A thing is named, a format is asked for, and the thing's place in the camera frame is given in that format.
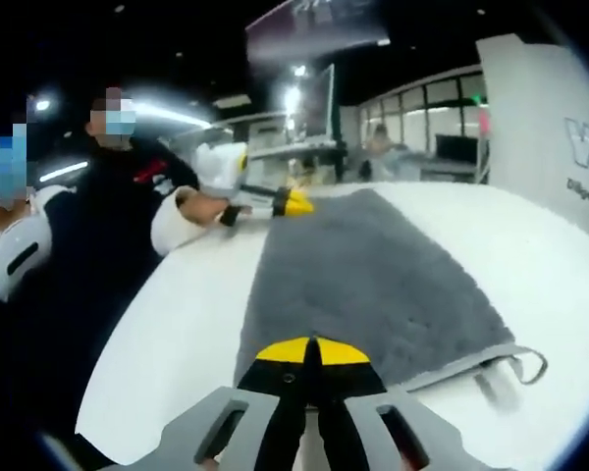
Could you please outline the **person's left hand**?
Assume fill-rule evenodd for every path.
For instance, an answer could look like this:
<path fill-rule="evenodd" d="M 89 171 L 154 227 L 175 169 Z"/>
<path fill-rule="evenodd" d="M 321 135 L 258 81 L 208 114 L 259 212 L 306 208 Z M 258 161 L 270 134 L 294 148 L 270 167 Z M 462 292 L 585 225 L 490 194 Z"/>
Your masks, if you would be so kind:
<path fill-rule="evenodd" d="M 175 201 L 183 217 L 201 227 L 219 221 L 227 208 L 232 206 L 226 198 L 212 197 L 189 187 L 180 188 Z"/>

